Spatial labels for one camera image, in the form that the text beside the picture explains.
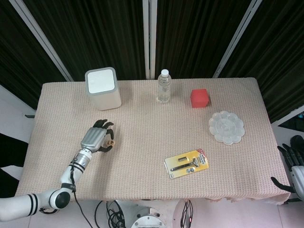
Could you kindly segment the black pleated curtain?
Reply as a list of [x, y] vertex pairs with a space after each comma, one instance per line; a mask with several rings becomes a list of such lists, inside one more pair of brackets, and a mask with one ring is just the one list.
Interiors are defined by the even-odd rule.
[[75, 81], [112, 67], [118, 80], [145, 75], [142, 0], [23, 0]]
[[213, 77], [251, 0], [158, 0], [155, 77]]
[[9, 0], [0, 0], [0, 85], [36, 109], [43, 84], [64, 81]]
[[304, 105], [304, 0], [262, 0], [219, 77], [255, 78], [272, 123]]

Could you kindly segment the clear flower-shaped paint palette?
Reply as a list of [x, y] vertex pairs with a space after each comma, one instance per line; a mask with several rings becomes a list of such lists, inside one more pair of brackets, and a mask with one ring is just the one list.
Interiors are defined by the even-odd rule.
[[209, 132], [217, 142], [232, 145], [245, 135], [244, 123], [235, 113], [221, 111], [209, 119]]

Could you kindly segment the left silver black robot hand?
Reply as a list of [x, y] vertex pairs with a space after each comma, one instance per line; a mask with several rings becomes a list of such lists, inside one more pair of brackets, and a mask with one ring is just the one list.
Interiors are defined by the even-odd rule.
[[97, 120], [86, 132], [81, 141], [81, 148], [88, 149], [91, 153], [109, 152], [113, 146], [103, 147], [103, 144], [107, 135], [110, 135], [111, 140], [114, 141], [114, 132], [112, 128], [109, 129], [113, 125], [114, 123], [108, 122], [107, 119]]

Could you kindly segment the person's black trousers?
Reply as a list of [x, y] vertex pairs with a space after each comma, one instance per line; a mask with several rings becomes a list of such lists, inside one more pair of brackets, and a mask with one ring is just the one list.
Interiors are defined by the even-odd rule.
[[0, 198], [14, 197], [19, 180], [1, 168], [7, 166], [23, 167], [28, 143], [0, 133]]

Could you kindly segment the clear plastic water bottle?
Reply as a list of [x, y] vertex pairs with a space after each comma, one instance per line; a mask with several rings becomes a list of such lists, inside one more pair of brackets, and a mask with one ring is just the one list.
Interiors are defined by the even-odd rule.
[[157, 100], [160, 103], [169, 102], [171, 97], [171, 76], [167, 69], [163, 69], [158, 77]]

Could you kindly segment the red cube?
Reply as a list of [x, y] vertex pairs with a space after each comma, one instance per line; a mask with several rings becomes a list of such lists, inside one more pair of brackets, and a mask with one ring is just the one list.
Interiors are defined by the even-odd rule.
[[194, 89], [190, 94], [192, 108], [203, 108], [209, 103], [209, 95], [206, 89]]

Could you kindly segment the yellow razor blister pack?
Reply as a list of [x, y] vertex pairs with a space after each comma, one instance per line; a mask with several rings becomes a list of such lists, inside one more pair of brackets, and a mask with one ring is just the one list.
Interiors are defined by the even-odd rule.
[[166, 158], [164, 164], [170, 179], [179, 178], [209, 168], [209, 161], [202, 149]]

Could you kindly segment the grey metal frame post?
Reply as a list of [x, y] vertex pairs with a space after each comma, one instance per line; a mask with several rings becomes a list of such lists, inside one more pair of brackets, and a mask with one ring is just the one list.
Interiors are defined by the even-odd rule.
[[263, 0], [251, 0], [212, 78], [218, 78]]
[[10, 4], [14, 10], [18, 13], [24, 23], [27, 25], [31, 33], [34, 35], [38, 43], [42, 46], [46, 54], [52, 60], [54, 65], [57, 67], [61, 75], [68, 82], [73, 82], [73, 78], [70, 75], [69, 71], [65, 67], [64, 63], [60, 59], [59, 55], [53, 48], [52, 44], [49, 42], [47, 36], [36, 22], [35, 18], [27, 8], [23, 0], [9, 0]]
[[155, 79], [158, 0], [142, 0], [145, 76]]
[[272, 127], [278, 127], [282, 123], [288, 121], [289, 119], [292, 119], [293, 117], [297, 116], [298, 114], [300, 114], [302, 112], [304, 112], [304, 105], [302, 105], [302, 106], [294, 109], [289, 114], [287, 114], [286, 116], [282, 117], [281, 119], [274, 121], [273, 123], [271, 123], [271, 126]]

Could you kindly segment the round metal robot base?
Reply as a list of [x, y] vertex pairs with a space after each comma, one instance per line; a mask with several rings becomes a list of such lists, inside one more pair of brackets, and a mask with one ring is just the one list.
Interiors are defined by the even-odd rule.
[[167, 228], [161, 213], [151, 207], [140, 207], [135, 212], [130, 228]]

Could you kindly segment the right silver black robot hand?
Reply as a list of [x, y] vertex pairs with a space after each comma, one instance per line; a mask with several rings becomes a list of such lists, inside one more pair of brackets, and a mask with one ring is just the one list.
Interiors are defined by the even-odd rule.
[[296, 193], [300, 200], [304, 201], [304, 150], [296, 149], [286, 144], [277, 146], [284, 157], [287, 168], [292, 178], [292, 186], [281, 184], [275, 177], [271, 181], [281, 190]]

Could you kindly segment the beige woven tablecloth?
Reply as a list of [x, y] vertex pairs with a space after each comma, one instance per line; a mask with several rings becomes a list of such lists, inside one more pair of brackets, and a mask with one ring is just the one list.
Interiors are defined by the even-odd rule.
[[[60, 177], [87, 130], [99, 119], [114, 123], [113, 149], [94, 153], [76, 184], [80, 200], [267, 199], [289, 193], [276, 139], [255, 78], [174, 79], [171, 100], [156, 100], [157, 81], [119, 81], [122, 105], [99, 111], [83, 82], [46, 83], [41, 90], [17, 195], [60, 186]], [[209, 103], [192, 108], [190, 94], [206, 89]], [[214, 113], [235, 113], [244, 123], [239, 143], [225, 145], [209, 132]], [[166, 158], [202, 149], [209, 168], [170, 179]]]

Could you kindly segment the white square bin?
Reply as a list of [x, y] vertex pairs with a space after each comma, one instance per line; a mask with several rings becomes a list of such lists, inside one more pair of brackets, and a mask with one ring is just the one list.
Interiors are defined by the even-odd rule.
[[112, 67], [88, 70], [85, 73], [85, 88], [93, 105], [100, 111], [118, 108], [121, 106], [121, 96]]

